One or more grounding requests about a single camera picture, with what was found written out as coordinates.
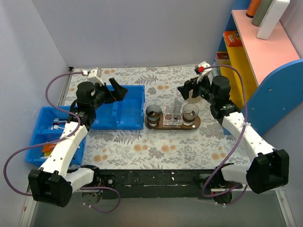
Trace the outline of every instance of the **white container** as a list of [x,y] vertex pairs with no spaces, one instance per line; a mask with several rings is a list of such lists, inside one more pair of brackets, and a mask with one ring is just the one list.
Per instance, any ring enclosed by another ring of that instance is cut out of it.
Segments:
[[258,29],[257,38],[268,39],[290,0],[273,0]]

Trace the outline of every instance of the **clear glass cup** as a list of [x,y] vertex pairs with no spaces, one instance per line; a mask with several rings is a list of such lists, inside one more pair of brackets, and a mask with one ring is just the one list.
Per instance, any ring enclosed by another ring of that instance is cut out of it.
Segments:
[[151,127],[157,127],[160,122],[162,109],[158,105],[150,105],[145,110],[148,124]]
[[183,107],[183,124],[192,125],[195,118],[199,114],[199,108],[195,104],[185,104]]

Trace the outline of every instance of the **brown tray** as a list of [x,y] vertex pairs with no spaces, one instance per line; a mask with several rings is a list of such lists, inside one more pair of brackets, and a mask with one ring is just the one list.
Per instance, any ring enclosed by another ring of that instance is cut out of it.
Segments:
[[182,125],[180,128],[175,128],[175,127],[163,127],[163,115],[161,114],[160,116],[160,122],[159,125],[157,127],[151,127],[148,122],[147,122],[147,117],[145,117],[145,125],[147,126],[147,128],[149,129],[158,129],[158,130],[192,130],[192,129],[197,129],[199,128],[200,124],[201,124],[201,119],[199,116],[197,116],[193,122],[192,125]]

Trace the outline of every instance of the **floral tablecloth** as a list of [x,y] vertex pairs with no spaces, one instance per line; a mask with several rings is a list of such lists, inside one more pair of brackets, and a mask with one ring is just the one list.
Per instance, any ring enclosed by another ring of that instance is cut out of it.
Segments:
[[[102,69],[102,79],[114,77],[120,85],[145,85],[145,105],[173,105],[174,98],[183,101],[177,87],[196,77],[193,66]],[[76,89],[85,77],[71,79],[65,105],[76,99]],[[202,98],[189,99],[199,107],[201,125],[192,131],[90,130],[86,137],[83,164],[100,169],[201,169],[216,167],[235,144],[224,136],[221,125],[213,119],[209,104]],[[250,161],[237,148],[230,162],[248,166]]]

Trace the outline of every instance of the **red connector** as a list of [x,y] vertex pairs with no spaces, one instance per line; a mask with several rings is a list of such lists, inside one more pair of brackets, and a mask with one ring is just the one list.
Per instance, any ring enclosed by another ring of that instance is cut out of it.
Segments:
[[198,68],[198,72],[199,72],[199,73],[200,73],[200,72],[203,72],[203,71],[204,71],[204,67],[203,67],[203,66]]

